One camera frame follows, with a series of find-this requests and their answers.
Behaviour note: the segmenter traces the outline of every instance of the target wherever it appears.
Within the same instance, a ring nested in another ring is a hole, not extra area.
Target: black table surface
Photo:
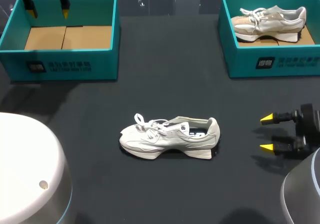
[[[0,69],[0,111],[46,124],[60,140],[74,185],[76,224],[284,223],[280,187],[300,161],[264,153],[272,111],[320,104],[320,80],[230,79],[216,15],[121,18],[116,82],[12,84]],[[119,149],[120,131],[144,119],[217,119],[212,160],[170,152],[153,161]]]

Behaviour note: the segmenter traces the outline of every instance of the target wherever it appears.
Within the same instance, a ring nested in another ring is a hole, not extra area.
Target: shoe insole
[[[201,137],[201,136],[205,136],[206,133],[207,133],[207,130],[201,129],[201,128],[190,128],[189,130],[190,137]]]

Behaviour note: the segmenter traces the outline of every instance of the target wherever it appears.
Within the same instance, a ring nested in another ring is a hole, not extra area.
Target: shoelace
[[[158,133],[160,133],[161,135],[167,135],[166,127],[163,124],[157,123],[157,121],[167,122],[167,120],[151,120],[145,123],[144,118],[140,114],[135,114],[134,120],[137,123],[137,128],[139,130],[144,130],[147,133],[148,138],[150,139],[153,139],[155,136],[158,135]]]
[[[266,9],[264,8],[259,8],[253,11],[248,11],[248,10],[244,10],[244,9],[240,9],[240,11],[245,15],[249,17],[249,20],[251,22],[254,22],[254,29],[252,31],[252,33],[256,30],[258,24],[260,23],[261,20],[266,20],[267,17],[264,16],[264,11]]]

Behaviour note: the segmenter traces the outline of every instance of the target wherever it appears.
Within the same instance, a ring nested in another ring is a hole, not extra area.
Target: open box
[[[117,0],[69,0],[67,19],[60,0],[33,1],[38,18],[16,0],[0,39],[0,62],[11,80],[117,79]]]
[[[314,44],[239,45],[231,18],[239,9],[255,10],[278,5],[285,10],[304,6],[306,27]],[[320,0],[222,0],[218,32],[230,77],[320,75]]]

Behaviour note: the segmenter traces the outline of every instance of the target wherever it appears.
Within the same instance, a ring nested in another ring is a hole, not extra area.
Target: sneaker
[[[261,36],[296,43],[306,24],[305,7],[297,10],[282,10],[278,6],[254,11],[240,9],[244,16],[231,19],[237,38],[243,42],[254,42]]]
[[[136,114],[135,125],[121,131],[120,144],[127,152],[145,159],[155,159],[169,149],[177,149],[186,155],[211,159],[211,149],[220,137],[220,129],[214,118],[209,120],[176,117],[172,120],[151,120]]]

